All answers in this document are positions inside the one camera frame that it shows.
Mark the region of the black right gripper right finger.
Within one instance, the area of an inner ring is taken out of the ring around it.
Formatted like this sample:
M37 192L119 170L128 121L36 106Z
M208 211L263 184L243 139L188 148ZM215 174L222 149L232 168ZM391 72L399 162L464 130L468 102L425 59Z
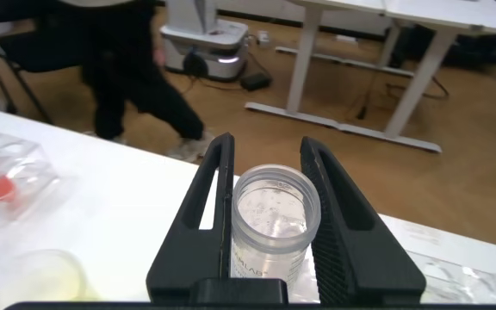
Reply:
M332 152L301 142L301 170L319 194L311 244L323 305L418 305L426 280Z

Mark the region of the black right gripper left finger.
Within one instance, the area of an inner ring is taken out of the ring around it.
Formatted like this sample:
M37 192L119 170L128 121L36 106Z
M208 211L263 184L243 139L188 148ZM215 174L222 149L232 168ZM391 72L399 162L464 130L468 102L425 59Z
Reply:
M197 282L229 277L233 176L234 137L224 133L210 143L147 273L151 302L186 304ZM213 227L201 230L213 180Z

